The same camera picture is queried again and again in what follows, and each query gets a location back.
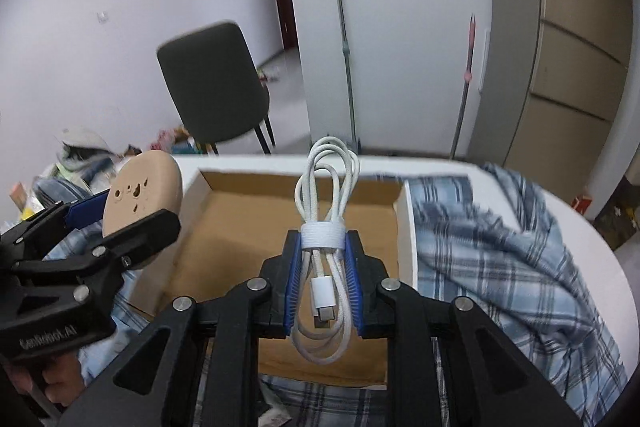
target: tiled floor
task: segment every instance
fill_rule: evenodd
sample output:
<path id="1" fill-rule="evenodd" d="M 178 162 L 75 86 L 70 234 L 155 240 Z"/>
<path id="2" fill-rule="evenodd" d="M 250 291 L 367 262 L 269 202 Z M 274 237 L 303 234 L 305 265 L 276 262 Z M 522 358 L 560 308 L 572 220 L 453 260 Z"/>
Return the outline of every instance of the tiled floor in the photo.
<path id="1" fill-rule="evenodd" d="M 305 89 L 302 83 L 300 53 L 297 49 L 278 55 L 262 67 L 269 81 L 271 105 L 269 119 L 276 140 L 271 147 L 267 130 L 262 132 L 274 154 L 307 154 L 309 152 L 309 119 L 306 112 Z M 262 149 L 253 131 L 225 143 L 217 144 L 220 154 L 260 153 Z"/>

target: beige plastic device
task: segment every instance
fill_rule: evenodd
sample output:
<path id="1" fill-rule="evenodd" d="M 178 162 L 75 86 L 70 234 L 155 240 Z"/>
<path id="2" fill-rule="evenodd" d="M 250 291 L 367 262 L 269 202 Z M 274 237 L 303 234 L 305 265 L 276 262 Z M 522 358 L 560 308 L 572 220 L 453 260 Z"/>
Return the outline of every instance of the beige plastic device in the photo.
<path id="1" fill-rule="evenodd" d="M 111 184 L 102 218 L 102 235 L 149 216 L 161 208 L 178 214 L 182 176 L 170 154 L 147 151 L 130 159 Z"/>

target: human hand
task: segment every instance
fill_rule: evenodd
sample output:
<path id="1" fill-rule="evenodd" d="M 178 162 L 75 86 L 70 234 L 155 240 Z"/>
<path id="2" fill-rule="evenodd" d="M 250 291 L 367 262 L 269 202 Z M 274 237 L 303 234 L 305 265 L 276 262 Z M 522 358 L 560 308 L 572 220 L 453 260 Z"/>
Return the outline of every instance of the human hand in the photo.
<path id="1" fill-rule="evenodd" d="M 31 392 L 33 379 L 27 369 L 9 365 L 5 371 L 19 393 Z M 47 398 L 64 407 L 68 407 L 84 391 L 80 362 L 74 353 L 54 357 L 42 372 L 42 378 L 48 384 L 44 389 Z"/>

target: chair backrest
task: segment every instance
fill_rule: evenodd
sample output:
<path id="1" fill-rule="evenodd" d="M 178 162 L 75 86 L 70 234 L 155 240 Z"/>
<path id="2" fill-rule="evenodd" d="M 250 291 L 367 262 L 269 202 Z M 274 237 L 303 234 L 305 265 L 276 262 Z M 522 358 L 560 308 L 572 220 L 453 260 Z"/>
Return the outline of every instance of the chair backrest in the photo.
<path id="1" fill-rule="evenodd" d="M 268 95 L 233 22 L 163 44 L 158 62 L 182 123 L 197 142 L 233 139 L 267 116 Z"/>

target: open box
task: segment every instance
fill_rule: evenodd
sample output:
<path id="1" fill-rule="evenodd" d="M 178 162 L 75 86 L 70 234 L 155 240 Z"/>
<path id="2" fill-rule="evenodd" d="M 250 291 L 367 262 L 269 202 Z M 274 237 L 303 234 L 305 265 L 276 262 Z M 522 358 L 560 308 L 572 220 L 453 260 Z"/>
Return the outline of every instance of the open box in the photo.
<path id="1" fill-rule="evenodd" d="M 256 277 L 262 262 L 282 253 L 287 230 L 300 229 L 294 199 L 297 176 L 256 172 L 198 171 L 184 193 L 178 241 L 143 269 L 130 303 L 155 315 L 177 296 L 196 301 L 223 296 Z M 330 205 L 330 178 L 318 178 L 319 215 Z M 360 179 L 344 214 L 367 255 L 378 257 L 390 277 L 415 287 L 417 254 L 408 186 Z M 303 296 L 301 320 L 312 324 Z M 290 340 L 261 339 L 261 373 L 331 385 L 363 386 L 386 380 L 386 340 L 358 338 L 338 362 L 307 362 Z"/>

